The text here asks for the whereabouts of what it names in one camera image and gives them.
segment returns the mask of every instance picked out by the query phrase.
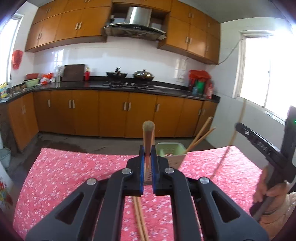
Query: range hood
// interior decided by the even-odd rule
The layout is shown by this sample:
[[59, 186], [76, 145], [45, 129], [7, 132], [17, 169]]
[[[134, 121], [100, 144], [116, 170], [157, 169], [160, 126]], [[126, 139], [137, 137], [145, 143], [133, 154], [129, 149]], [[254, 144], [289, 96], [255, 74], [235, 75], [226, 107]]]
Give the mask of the range hood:
[[124, 23], [111, 23], [104, 27], [110, 36], [132, 37], [151, 41], [165, 39], [166, 32], [149, 27], [151, 9], [142, 7], [129, 7]]

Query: beige knit sleeve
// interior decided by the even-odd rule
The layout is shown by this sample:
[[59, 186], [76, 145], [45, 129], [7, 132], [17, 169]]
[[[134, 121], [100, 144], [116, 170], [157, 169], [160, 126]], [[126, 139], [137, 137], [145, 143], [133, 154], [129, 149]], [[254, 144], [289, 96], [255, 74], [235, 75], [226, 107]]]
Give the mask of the beige knit sleeve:
[[262, 215], [260, 225], [267, 231], [269, 239], [272, 240], [282, 229], [291, 216], [296, 206], [296, 193], [286, 195], [283, 204], [272, 214]]

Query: gray floor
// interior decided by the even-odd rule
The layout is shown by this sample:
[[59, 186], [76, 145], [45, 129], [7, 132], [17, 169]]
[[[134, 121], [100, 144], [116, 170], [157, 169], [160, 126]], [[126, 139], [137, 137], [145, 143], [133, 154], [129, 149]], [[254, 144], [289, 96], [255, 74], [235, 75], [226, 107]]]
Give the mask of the gray floor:
[[[157, 138], [155, 143], [180, 142], [185, 147], [188, 147], [192, 140], [193, 138]], [[143, 139], [79, 137], [39, 133], [38, 136], [36, 136], [25, 148], [22, 154], [11, 158], [8, 175], [11, 177], [16, 187], [21, 189], [31, 166], [40, 154], [42, 147], [84, 153], [137, 155], [139, 153], [139, 146], [142, 144]], [[213, 148], [214, 147], [206, 140], [203, 140], [192, 151]]]

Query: black countertop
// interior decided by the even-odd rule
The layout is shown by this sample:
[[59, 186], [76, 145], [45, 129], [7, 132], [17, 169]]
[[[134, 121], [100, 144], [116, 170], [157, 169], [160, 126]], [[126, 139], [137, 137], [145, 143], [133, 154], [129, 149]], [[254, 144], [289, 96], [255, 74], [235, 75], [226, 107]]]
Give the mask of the black countertop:
[[23, 91], [14, 93], [12, 96], [0, 99], [0, 103], [9, 103], [21, 96], [35, 91], [51, 91], [51, 90], [111, 90], [111, 91], [126, 91], [126, 92], [136, 92], [145, 94], [155, 94], [164, 96], [175, 96], [196, 100], [208, 100], [215, 103], [219, 103], [220, 97], [213, 95], [212, 99], [207, 99], [203, 95], [193, 95], [191, 92], [179, 89], [168, 88], [165, 86], [155, 86], [155, 90], [149, 89], [136, 89], [133, 87], [109, 87], [103, 86], [106, 84], [105, 81], [81, 81], [81, 82], [60, 82], [60, 83], [50, 83], [47, 85], [39, 85], [32, 88], [26, 88]]

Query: silver screw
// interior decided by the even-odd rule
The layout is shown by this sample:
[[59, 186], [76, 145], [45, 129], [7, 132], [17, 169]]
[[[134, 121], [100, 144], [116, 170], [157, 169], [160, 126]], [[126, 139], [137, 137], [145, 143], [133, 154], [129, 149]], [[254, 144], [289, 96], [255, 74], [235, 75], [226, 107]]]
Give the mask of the silver screw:
[[131, 173], [131, 169], [129, 169], [129, 168], [123, 168], [121, 172], [122, 172], [122, 174], [127, 175], [127, 174], [130, 174]]
[[174, 173], [174, 169], [173, 168], [171, 168], [171, 167], [167, 167], [166, 169], [165, 169], [165, 173], [167, 173], [167, 174], [172, 174], [172, 173]]
[[208, 184], [210, 182], [210, 180], [207, 177], [201, 177], [200, 178], [200, 182], [202, 184]]
[[86, 183], [88, 185], [95, 185], [96, 184], [96, 179], [95, 178], [89, 178], [89, 179], [87, 179]]

